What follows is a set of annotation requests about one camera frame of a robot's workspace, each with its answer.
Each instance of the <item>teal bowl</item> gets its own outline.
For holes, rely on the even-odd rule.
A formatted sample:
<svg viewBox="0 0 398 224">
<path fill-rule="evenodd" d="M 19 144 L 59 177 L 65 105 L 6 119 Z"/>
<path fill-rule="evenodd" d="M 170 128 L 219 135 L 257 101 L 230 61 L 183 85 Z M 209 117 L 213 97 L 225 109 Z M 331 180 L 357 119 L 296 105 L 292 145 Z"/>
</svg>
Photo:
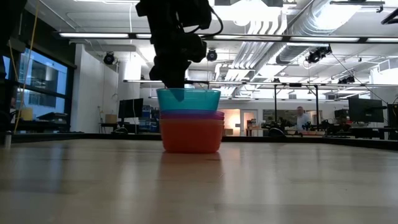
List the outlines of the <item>teal bowl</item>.
<svg viewBox="0 0 398 224">
<path fill-rule="evenodd" d="M 161 111 L 208 110 L 216 111 L 221 92 L 218 90 L 170 88 L 158 89 L 157 98 Z"/>
</svg>

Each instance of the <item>wooden surface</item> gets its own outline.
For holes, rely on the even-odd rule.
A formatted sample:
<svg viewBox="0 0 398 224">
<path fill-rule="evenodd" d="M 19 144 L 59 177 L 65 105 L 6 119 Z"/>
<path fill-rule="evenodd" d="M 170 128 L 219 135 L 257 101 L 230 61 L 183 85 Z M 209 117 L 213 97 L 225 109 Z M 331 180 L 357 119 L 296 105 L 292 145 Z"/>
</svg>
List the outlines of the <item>wooden surface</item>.
<svg viewBox="0 0 398 224">
<path fill-rule="evenodd" d="M 375 224 L 398 220 L 398 154 L 327 144 L 160 141 L 13 144 L 0 153 L 0 223 Z"/>
</svg>

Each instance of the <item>stacked bowls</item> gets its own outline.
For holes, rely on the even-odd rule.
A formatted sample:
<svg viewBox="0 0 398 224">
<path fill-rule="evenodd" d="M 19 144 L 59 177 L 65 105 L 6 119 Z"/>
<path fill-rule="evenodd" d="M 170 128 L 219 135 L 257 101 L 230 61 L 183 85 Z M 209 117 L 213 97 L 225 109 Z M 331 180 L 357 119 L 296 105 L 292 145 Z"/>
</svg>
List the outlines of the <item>stacked bowls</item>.
<svg viewBox="0 0 398 224">
<path fill-rule="evenodd" d="M 167 152 L 212 153 L 220 148 L 224 113 L 220 91 L 159 89 L 160 132 Z"/>
</svg>

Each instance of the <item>purple bowl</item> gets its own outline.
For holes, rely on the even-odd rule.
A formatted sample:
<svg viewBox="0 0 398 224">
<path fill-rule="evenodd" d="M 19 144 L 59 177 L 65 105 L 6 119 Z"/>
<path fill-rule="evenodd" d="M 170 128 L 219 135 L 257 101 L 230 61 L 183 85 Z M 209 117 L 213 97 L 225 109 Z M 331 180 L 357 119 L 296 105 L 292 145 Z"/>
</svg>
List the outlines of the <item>purple bowl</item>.
<svg viewBox="0 0 398 224">
<path fill-rule="evenodd" d="M 224 116 L 215 114 L 162 114 L 161 119 L 215 119 L 219 121 L 224 120 Z"/>
<path fill-rule="evenodd" d="M 220 111 L 209 111 L 209 110 L 166 110 L 161 111 L 160 115 L 212 115 L 212 116 L 222 116 L 224 117 L 224 113 Z"/>
</svg>

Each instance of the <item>black pole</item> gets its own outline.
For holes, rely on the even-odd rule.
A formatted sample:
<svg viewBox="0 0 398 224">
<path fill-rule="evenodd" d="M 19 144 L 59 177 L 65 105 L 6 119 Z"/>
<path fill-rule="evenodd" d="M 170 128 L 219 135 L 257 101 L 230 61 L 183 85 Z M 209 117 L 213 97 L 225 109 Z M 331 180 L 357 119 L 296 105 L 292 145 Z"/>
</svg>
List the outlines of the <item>black pole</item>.
<svg viewBox="0 0 398 224">
<path fill-rule="evenodd" d="M 315 85 L 315 97 L 317 98 L 317 130 L 319 131 L 319 99 L 318 99 L 318 86 Z"/>
<path fill-rule="evenodd" d="M 278 123 L 278 113 L 276 107 L 276 85 L 274 85 L 274 99 L 275 99 L 275 123 Z"/>
</svg>

